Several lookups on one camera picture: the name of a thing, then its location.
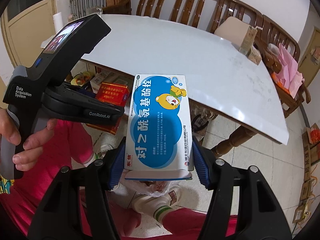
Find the green striped sock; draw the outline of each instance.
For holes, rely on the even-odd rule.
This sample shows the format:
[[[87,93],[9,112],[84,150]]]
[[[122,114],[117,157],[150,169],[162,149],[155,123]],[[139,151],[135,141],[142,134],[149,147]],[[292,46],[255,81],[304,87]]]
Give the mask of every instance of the green striped sock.
[[[171,212],[172,210],[173,209],[169,206],[161,206],[153,213],[153,218],[159,223],[162,223],[164,215],[166,215],[168,212]]]

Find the cartoon bear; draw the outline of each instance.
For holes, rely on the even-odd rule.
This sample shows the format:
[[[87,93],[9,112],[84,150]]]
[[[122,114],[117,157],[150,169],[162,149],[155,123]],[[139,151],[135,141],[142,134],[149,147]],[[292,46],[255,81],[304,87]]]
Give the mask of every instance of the cartoon bear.
[[[184,89],[171,86],[170,94],[162,94],[156,97],[156,101],[165,109],[173,110],[178,107],[180,100],[178,97],[185,97],[187,92]]]

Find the wooden chair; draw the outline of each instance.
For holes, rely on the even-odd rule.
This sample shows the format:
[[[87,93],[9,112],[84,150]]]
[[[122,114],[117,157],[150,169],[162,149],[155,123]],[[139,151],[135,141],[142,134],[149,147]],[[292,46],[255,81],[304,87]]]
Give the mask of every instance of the wooden chair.
[[[173,10],[169,19],[174,22],[180,22],[185,25],[198,27],[201,13],[206,0],[198,0],[194,7],[195,0],[175,0]],[[233,16],[243,21],[245,12],[252,18],[249,24],[262,27],[262,14],[251,6],[239,0],[216,0],[215,8],[212,8],[212,18],[206,31],[214,33],[217,27],[228,17]],[[136,15],[159,18],[164,0],[140,0],[138,3]],[[117,5],[103,8],[105,14],[131,14],[131,0],[121,0]]]
[[[268,68],[270,74],[273,72],[279,73],[281,71],[281,64],[277,57],[275,57],[268,49],[267,45],[272,43],[278,46],[280,43],[289,49],[290,54],[298,62],[300,57],[300,47],[298,43],[292,38],[283,28],[281,28],[277,23],[271,20],[269,17],[263,15],[263,29],[261,31],[260,37],[256,38],[255,41],[258,46],[259,51],[262,54],[263,62]],[[296,98],[292,98],[291,95],[286,93],[277,84],[275,84],[277,93],[279,95],[281,103],[285,103],[289,108],[287,110],[283,109],[284,117],[287,118],[294,110],[298,108],[304,101],[303,92],[306,94],[307,104],[311,101],[311,96],[306,88],[304,82],[300,86]]]

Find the floor tile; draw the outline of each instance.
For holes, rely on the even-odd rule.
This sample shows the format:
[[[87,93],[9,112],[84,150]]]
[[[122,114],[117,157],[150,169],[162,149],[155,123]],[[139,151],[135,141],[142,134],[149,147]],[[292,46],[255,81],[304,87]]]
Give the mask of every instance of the floor tile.
[[[272,141],[260,134],[256,134],[242,146],[273,157]]]
[[[271,184],[273,165],[272,157],[242,146],[236,147],[233,153],[232,166],[247,169],[251,165],[257,166],[266,181]]]
[[[170,235],[171,233],[164,229],[155,219],[148,215],[142,214],[141,224],[136,228],[130,237],[147,238],[153,236]]]
[[[207,132],[227,139],[229,138],[230,134],[235,131],[235,129],[235,122],[218,115],[216,119],[209,122]]]
[[[271,189],[278,199],[282,209],[290,208],[289,200],[292,191],[293,165],[273,159],[273,174]]]
[[[293,224],[292,221],[293,221],[294,212],[296,211],[297,207],[298,206],[295,206],[295,207],[291,207],[291,208],[284,210],[284,214],[285,214],[285,217],[287,218],[287,222],[289,224],[291,233],[292,233],[294,226],[295,226],[295,224]]]
[[[122,138],[127,135],[127,121],[122,119],[119,124],[118,131],[116,135],[102,132],[102,135],[97,140],[96,144],[93,147],[94,152],[99,152],[100,147],[103,144],[111,144],[114,148],[117,148],[119,143],[121,142]]]
[[[120,184],[119,188],[115,191],[107,192],[107,197],[119,206],[128,208],[135,193],[134,190]]]
[[[209,132],[206,132],[204,139],[203,139],[202,146],[207,149],[211,149],[223,140],[224,140],[224,138],[221,138],[221,137],[213,135]],[[223,155],[223,157],[221,157],[223,160],[225,160],[230,165],[232,165],[233,151],[234,151],[234,148],[230,152],[228,152],[227,154]]]
[[[303,184],[304,169],[292,167],[292,187],[289,199],[289,207],[297,206],[300,200],[300,193]]]
[[[184,180],[180,183],[184,197],[179,206],[199,211],[208,211],[212,197],[212,191],[208,191],[200,184],[196,171],[192,171],[192,180]]]
[[[301,134],[302,130],[306,127],[299,107],[291,113],[285,121],[287,123],[287,127],[298,134]]]
[[[295,144],[294,139],[294,133],[289,130],[289,140],[287,145],[272,142],[273,157],[287,163],[293,163],[292,147]]]
[[[102,134],[102,131],[100,131],[98,129],[91,128],[91,127],[87,126],[85,123],[83,124],[83,127],[87,131],[87,133],[91,136],[92,143],[95,144],[97,142],[98,138],[100,137],[100,135]]]
[[[303,145],[302,145],[302,136],[289,130],[289,136],[292,136],[290,140],[290,145],[292,150],[292,163],[295,166],[304,168],[304,155],[303,155]]]

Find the tiled floor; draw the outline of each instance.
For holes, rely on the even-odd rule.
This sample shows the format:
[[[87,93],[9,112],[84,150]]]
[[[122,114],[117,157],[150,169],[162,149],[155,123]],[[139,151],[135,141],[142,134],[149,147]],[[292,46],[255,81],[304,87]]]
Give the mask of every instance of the tiled floor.
[[[278,145],[261,135],[256,135],[242,146],[232,149],[223,159],[234,167],[248,168],[250,165],[259,167],[279,200],[292,230],[294,227],[292,224],[294,210],[299,203],[303,183],[301,131],[305,125],[300,109],[291,114],[286,121],[290,133],[287,146]],[[238,125],[235,122],[218,116],[209,124],[203,146],[211,148],[217,145],[223,139],[228,138],[236,127]],[[116,136],[101,133],[88,127],[86,127],[86,130],[92,135],[92,141],[95,144],[94,150],[98,151],[100,145],[104,143],[110,143],[116,147],[126,134],[126,123],[121,122]],[[185,189],[184,198],[180,203],[181,207],[201,212],[208,210],[212,192],[208,192],[200,184],[195,171],[193,171],[193,180],[183,181],[180,185]],[[111,193],[110,197],[119,205],[127,208],[130,206],[134,195],[134,191],[122,186]],[[239,189],[235,188],[232,214],[237,214],[238,212],[238,195]],[[143,216],[140,227],[134,231],[132,236],[150,237],[168,233],[155,220]]]

